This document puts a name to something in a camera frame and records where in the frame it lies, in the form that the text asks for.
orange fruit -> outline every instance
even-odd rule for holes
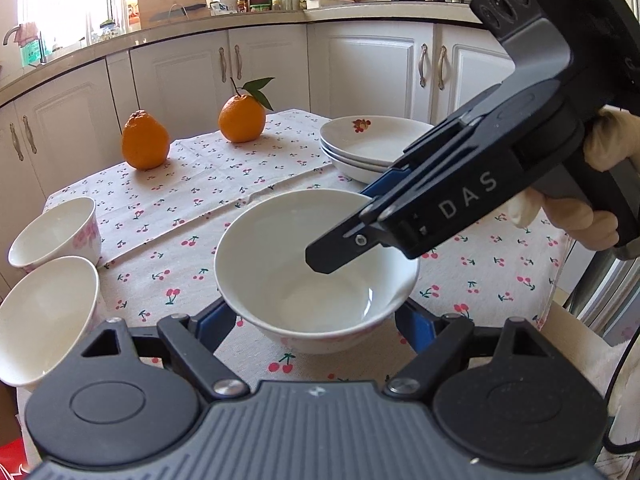
[[[231,142],[249,142],[260,137],[266,120],[264,107],[255,97],[234,95],[222,107],[218,126]]]
[[[166,161],[171,139],[162,124],[138,110],[122,130],[122,156],[137,170],[151,170]]]

finger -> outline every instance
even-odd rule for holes
[[[565,231],[579,231],[593,224],[593,209],[577,198],[549,198],[542,205],[549,221]]]
[[[591,251],[603,251],[613,247],[618,240],[618,219],[609,211],[594,211],[593,224],[586,229],[568,230],[567,234]]]
[[[516,227],[526,227],[533,222],[545,197],[532,187],[527,187],[507,202],[507,214]]]
[[[640,168],[640,118],[627,112],[601,110],[584,145],[584,160],[594,170],[606,171],[630,158]]]

white bowl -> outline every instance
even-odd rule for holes
[[[418,261],[377,246],[320,274],[306,264],[305,248],[369,200],[348,191],[305,189],[247,209],[223,234],[214,261],[228,305],[299,352],[328,354],[362,341],[409,296]]]
[[[361,162],[359,160],[353,160],[352,158],[347,158],[346,156],[342,156],[339,153],[334,153],[331,150],[331,147],[324,143],[324,140],[320,139],[320,148],[331,155],[333,158],[340,160],[340,162],[344,162],[345,164],[349,164],[350,166],[355,166],[356,168],[361,168],[362,170],[375,171],[376,173],[384,173],[388,170],[388,166],[379,166],[378,164],[369,164],[367,162]]]
[[[433,126],[386,116],[350,116],[322,125],[320,138],[334,153],[379,166],[391,166],[414,140]]]
[[[33,390],[91,329],[95,266],[64,256],[25,276],[0,304],[0,381]]]
[[[382,176],[381,171],[371,171],[364,170],[363,168],[357,167],[355,162],[352,164],[347,164],[346,162],[341,161],[336,156],[332,155],[328,150],[324,148],[320,148],[322,152],[329,158],[329,160],[333,163],[333,165],[338,168],[344,175],[350,176],[353,180],[357,180],[358,182],[362,182],[363,184],[371,184],[375,180],[379,179]]]
[[[81,196],[49,209],[27,225],[9,249],[9,263],[31,272],[60,256],[82,256],[95,265],[101,246],[95,200]]]

hand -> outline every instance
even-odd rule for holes
[[[640,118],[602,109],[584,141],[584,160],[594,170],[607,171],[625,158],[640,168]],[[526,227],[542,208],[549,221],[585,248],[603,251],[618,243],[618,219],[609,211],[594,211],[575,198],[550,198],[528,187],[507,202],[517,227]]]

wooden cutting board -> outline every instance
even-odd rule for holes
[[[171,18],[162,18],[160,20],[153,20],[158,14],[165,14],[168,16],[169,10],[174,7]],[[210,10],[207,7],[197,10],[187,10],[187,15],[183,15],[181,12],[175,12],[179,10],[179,6],[189,7],[196,4],[207,5],[207,0],[138,0],[138,10],[140,12],[140,27],[149,28],[157,27],[158,25],[164,25],[166,23],[182,22],[184,20],[192,20],[195,18],[204,18],[210,16]]]

